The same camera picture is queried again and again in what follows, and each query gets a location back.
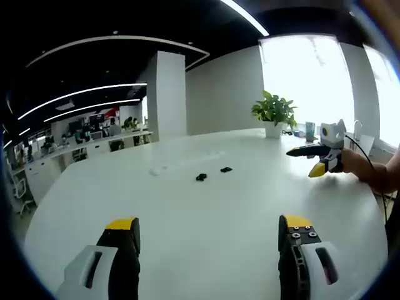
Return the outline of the person's right hand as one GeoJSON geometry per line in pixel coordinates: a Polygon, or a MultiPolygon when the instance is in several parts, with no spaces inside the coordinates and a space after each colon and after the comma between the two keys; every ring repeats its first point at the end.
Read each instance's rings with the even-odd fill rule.
{"type": "Polygon", "coordinates": [[[353,150],[344,148],[341,151],[342,171],[355,175],[360,181],[365,181],[369,174],[368,160],[353,150]]]}

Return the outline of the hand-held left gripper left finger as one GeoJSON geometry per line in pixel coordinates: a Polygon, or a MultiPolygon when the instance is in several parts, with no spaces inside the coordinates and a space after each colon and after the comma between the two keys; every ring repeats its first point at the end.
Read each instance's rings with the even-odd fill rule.
{"type": "Polygon", "coordinates": [[[137,299],[139,219],[109,223],[97,244],[87,245],[65,268],[57,299],[137,299]]]}

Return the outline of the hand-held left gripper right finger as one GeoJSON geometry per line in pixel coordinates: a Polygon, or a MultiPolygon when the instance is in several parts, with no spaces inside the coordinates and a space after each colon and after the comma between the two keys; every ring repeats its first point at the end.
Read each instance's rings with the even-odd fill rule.
{"type": "Polygon", "coordinates": [[[321,241],[309,219],[281,215],[278,225],[281,299],[334,299],[338,294],[337,249],[321,241]]]}

